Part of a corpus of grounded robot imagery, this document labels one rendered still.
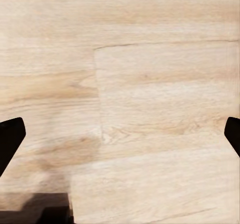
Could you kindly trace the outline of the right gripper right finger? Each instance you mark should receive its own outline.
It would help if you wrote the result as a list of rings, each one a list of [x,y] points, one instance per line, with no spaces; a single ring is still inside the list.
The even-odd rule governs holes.
[[[227,119],[224,135],[240,156],[240,119],[229,117]]]

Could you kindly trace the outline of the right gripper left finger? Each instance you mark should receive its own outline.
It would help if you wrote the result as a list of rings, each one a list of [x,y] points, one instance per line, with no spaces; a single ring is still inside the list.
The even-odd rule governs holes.
[[[0,122],[0,177],[26,137],[22,117]]]

